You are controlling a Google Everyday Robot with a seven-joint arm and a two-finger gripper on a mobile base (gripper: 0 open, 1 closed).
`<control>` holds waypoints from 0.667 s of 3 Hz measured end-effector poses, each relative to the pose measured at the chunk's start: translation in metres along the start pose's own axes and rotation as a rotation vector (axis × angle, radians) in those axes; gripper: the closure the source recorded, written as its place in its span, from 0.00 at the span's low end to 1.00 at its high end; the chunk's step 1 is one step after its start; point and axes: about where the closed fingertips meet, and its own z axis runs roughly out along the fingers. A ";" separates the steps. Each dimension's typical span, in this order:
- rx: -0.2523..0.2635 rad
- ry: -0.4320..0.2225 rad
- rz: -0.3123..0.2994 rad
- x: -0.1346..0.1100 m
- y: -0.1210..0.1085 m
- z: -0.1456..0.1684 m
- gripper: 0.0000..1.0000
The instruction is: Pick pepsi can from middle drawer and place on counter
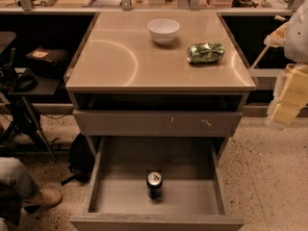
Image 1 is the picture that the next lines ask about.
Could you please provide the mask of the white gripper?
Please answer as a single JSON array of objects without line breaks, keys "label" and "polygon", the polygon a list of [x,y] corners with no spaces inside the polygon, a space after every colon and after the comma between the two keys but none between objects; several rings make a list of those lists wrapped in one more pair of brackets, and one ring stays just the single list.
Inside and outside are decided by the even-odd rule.
[{"label": "white gripper", "polygon": [[289,73],[279,72],[273,99],[269,103],[266,125],[273,130],[282,130],[290,125],[299,114],[294,107],[303,108],[308,104],[308,65],[297,64]]}]

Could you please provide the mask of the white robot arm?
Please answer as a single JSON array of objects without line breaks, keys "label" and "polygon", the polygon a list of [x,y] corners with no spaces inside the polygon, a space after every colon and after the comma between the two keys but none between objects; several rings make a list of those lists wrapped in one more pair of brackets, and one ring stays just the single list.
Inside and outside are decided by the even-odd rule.
[{"label": "white robot arm", "polygon": [[293,61],[279,72],[267,111],[267,126],[282,130],[308,104],[308,0],[266,37],[264,45],[282,47],[284,56]]}]

